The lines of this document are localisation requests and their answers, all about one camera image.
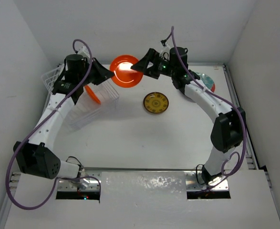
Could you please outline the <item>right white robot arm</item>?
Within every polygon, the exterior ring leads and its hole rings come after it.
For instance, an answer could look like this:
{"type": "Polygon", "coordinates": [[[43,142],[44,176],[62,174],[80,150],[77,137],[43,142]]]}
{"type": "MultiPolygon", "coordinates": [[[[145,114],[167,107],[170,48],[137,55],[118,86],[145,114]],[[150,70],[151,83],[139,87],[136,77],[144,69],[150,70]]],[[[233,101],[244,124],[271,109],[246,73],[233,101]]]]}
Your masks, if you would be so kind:
{"type": "Polygon", "coordinates": [[[245,152],[239,154],[235,148],[245,144],[246,114],[241,107],[234,106],[204,85],[200,76],[188,68],[187,53],[187,48],[171,48],[169,58],[165,59],[150,48],[131,69],[154,79],[160,75],[170,77],[174,87],[195,102],[211,119],[213,128],[210,139],[213,147],[201,170],[202,180],[208,185],[216,177],[225,175],[225,164],[233,155],[237,155],[238,162],[231,172],[240,168],[245,152]]]}

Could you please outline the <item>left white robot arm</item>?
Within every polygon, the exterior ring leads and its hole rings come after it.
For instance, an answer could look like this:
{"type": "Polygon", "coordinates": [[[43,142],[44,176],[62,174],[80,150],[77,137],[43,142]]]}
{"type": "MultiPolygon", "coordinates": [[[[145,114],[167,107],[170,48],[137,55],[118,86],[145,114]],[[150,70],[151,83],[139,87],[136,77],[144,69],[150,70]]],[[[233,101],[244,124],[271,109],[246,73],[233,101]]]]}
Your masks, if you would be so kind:
{"type": "Polygon", "coordinates": [[[70,54],[62,68],[57,68],[51,82],[51,96],[32,134],[25,142],[16,142],[14,152],[19,169],[24,174],[54,179],[79,177],[81,166],[60,160],[52,151],[56,136],[68,113],[75,107],[84,86],[99,85],[114,73],[95,58],[70,54]]]}

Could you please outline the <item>orange plate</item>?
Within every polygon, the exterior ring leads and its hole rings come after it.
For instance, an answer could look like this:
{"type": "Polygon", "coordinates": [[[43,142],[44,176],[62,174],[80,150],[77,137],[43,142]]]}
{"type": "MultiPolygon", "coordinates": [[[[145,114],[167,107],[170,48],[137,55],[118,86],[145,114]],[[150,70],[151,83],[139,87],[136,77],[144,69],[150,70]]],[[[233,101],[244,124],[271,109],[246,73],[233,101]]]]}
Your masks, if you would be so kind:
{"type": "Polygon", "coordinates": [[[140,83],[143,73],[131,69],[138,59],[131,55],[117,56],[110,64],[110,71],[114,73],[112,81],[122,87],[131,88],[140,83]]]}
{"type": "Polygon", "coordinates": [[[89,85],[86,85],[85,87],[85,91],[87,92],[87,94],[89,95],[89,97],[95,101],[97,104],[101,104],[101,101],[99,100],[99,98],[95,95],[95,93],[93,92],[93,90],[89,87],[89,85]]]}

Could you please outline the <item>yellow patterned plate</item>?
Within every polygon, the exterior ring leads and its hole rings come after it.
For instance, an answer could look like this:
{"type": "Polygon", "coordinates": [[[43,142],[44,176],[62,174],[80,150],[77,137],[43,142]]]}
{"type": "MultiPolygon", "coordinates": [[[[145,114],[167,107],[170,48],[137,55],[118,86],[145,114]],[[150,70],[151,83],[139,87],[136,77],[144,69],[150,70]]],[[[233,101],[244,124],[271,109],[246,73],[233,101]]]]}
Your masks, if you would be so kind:
{"type": "Polygon", "coordinates": [[[160,92],[151,92],[143,99],[143,107],[150,114],[159,115],[169,107],[168,98],[160,92]]]}

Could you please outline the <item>teal red patterned plate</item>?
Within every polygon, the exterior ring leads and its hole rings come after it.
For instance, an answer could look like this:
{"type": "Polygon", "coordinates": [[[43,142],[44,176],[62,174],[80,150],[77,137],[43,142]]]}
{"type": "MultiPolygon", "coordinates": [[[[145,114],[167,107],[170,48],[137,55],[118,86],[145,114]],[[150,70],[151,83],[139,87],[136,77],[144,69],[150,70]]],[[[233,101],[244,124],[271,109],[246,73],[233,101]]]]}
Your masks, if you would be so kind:
{"type": "Polygon", "coordinates": [[[196,85],[200,84],[199,88],[201,91],[211,91],[211,92],[215,92],[215,83],[213,81],[213,79],[211,77],[209,77],[207,74],[205,73],[198,73],[198,72],[194,72],[194,78],[196,79],[196,85]]]}

